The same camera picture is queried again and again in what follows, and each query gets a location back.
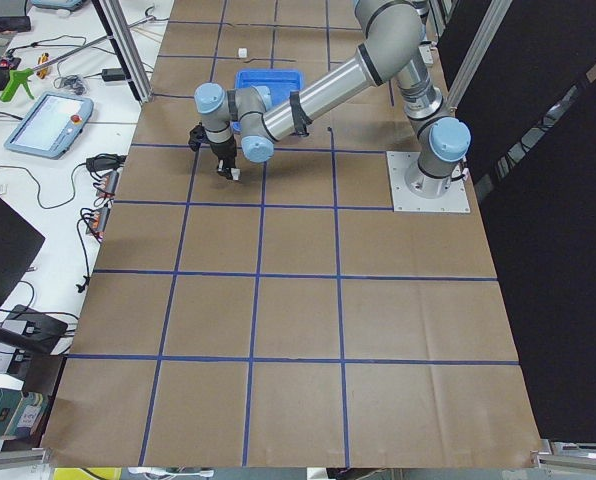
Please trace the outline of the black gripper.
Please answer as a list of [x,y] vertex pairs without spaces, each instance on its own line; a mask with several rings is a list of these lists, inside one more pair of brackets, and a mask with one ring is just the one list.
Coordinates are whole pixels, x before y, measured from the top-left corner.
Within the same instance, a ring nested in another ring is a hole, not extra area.
[[227,126],[220,131],[212,131],[202,124],[196,125],[189,132],[188,145],[193,152],[198,152],[203,144],[210,146],[213,154],[219,159],[217,173],[231,178],[231,173],[237,172],[237,146],[232,129]]

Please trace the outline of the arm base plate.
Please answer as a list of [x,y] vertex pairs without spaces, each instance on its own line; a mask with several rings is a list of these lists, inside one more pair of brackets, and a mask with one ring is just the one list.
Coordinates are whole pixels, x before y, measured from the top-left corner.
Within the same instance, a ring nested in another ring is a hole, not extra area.
[[443,179],[425,175],[419,152],[387,151],[392,205],[395,212],[469,214],[465,180],[460,167]]

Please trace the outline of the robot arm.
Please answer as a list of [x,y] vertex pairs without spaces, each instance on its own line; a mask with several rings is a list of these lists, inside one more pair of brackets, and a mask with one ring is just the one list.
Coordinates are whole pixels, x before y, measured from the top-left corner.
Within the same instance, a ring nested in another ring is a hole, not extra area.
[[443,196],[457,181],[456,166],[471,143],[466,124],[450,115],[445,97],[431,80],[419,46],[425,37],[420,1],[357,1],[354,14],[364,41],[345,63],[286,101],[274,105],[266,87],[226,90],[204,83],[194,93],[201,121],[189,133],[188,145],[198,151],[208,144],[217,158],[217,172],[236,180],[239,153],[264,163],[277,142],[289,135],[304,137],[322,115],[369,87],[397,83],[404,112],[420,143],[415,165],[408,168],[409,190],[427,199]]

